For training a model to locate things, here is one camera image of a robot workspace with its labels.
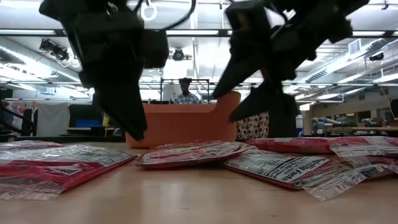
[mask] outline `red plastic bag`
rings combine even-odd
[[[395,159],[372,157],[368,166],[355,167],[338,156],[301,156],[250,150],[223,164],[233,171],[290,189],[305,189],[324,201],[366,179],[398,172]]]
[[[255,147],[240,142],[218,141],[170,144],[157,147],[155,151],[139,156],[136,164],[146,168],[188,166],[227,159],[247,149],[255,149]]]
[[[80,145],[8,151],[0,154],[0,199],[51,200],[135,157]]]
[[[398,139],[383,136],[254,139],[245,143],[278,153],[398,156]]]
[[[45,141],[14,141],[14,142],[2,142],[0,143],[0,151],[6,151],[11,149],[45,149],[52,147],[62,147],[63,145],[55,142]]]

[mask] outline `nutrition facts label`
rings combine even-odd
[[[247,154],[229,159],[224,164],[288,184],[327,162],[329,162],[329,159],[317,156],[294,157],[282,154]]]

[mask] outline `orange bin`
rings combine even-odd
[[[149,148],[196,140],[234,141],[236,123],[228,116],[238,105],[241,94],[231,91],[216,105],[152,105],[144,103],[148,130],[145,139],[134,140],[126,133],[129,147]]]

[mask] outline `ceiling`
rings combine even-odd
[[[0,20],[0,29],[62,29],[59,22],[38,13],[37,9],[40,2],[36,0],[0,1],[0,15],[2,15],[2,18],[7,18]],[[354,30],[396,30],[398,28],[398,0],[388,1],[391,6],[387,10],[381,10],[383,2],[371,1],[370,5],[350,15],[349,18]],[[176,29],[229,29],[228,21],[223,17],[223,10],[220,10],[219,3],[219,0],[198,0],[195,15]],[[188,0],[153,0],[152,5],[156,6],[157,14],[153,20],[145,23],[145,26],[151,29],[166,27],[173,23],[173,21],[181,18],[187,13],[190,7]],[[144,12],[147,17],[150,17],[153,10],[145,9]],[[270,11],[269,18],[274,25],[283,24],[284,22],[279,15]],[[20,45],[20,47],[30,50],[30,52],[42,55],[42,52],[39,50],[39,45],[42,41],[41,37],[7,37],[7,39]],[[70,48],[68,40],[65,37],[53,37],[50,39],[62,47]],[[315,61],[306,61],[299,66],[297,69],[298,77],[295,82],[303,82],[303,78],[307,77],[308,74],[313,73],[317,68],[325,65],[325,63],[330,63],[330,60],[336,56],[345,53],[348,49],[348,44],[354,40],[346,39],[336,44],[325,42],[317,50],[318,57]],[[170,48],[182,48],[185,54],[193,55],[194,45],[196,45],[195,59],[198,68],[198,77],[209,78],[216,82],[229,60],[228,38],[197,37],[194,42],[191,37],[169,38]],[[395,55],[395,47],[396,44],[391,44],[388,49],[384,49],[386,58],[391,58]],[[44,55],[44,58],[56,62],[56,59],[50,55]],[[193,64],[193,60],[182,63],[170,60],[164,68],[164,76],[165,78],[180,78],[192,75]],[[70,71],[71,76],[76,76],[77,72],[80,71],[78,62],[73,60],[63,64],[63,66],[67,66],[66,69]],[[343,78],[355,75],[358,71],[364,70],[364,68],[364,60],[357,60],[355,63],[350,63],[346,67],[333,71],[332,74],[327,75],[327,78],[322,77],[315,82],[335,83]],[[145,71],[144,75],[154,77],[156,80],[160,77],[160,73],[157,70]],[[255,74],[253,77],[249,81],[259,82],[261,80],[260,74]],[[301,89],[294,90],[290,88],[290,93],[303,93],[303,91],[308,91],[308,88],[306,88],[307,86],[302,86]]]

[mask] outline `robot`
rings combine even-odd
[[[127,0],[44,0],[39,12],[58,20],[80,61],[80,80],[94,88],[97,101],[134,139],[144,138],[146,117],[139,93],[144,68],[162,68],[169,56],[165,31],[145,30],[137,15],[143,0],[132,10]],[[287,116],[297,115],[294,97],[282,91],[282,81],[293,80],[304,60],[314,60],[324,41],[332,43],[352,35],[346,16],[369,0],[251,0],[232,2],[225,14],[231,24],[231,58],[213,95],[222,97],[254,72],[264,82],[231,113],[236,121],[275,107]],[[271,27],[264,8],[279,13],[283,26]],[[286,18],[283,11],[295,11]],[[123,96],[123,103],[117,99]]]

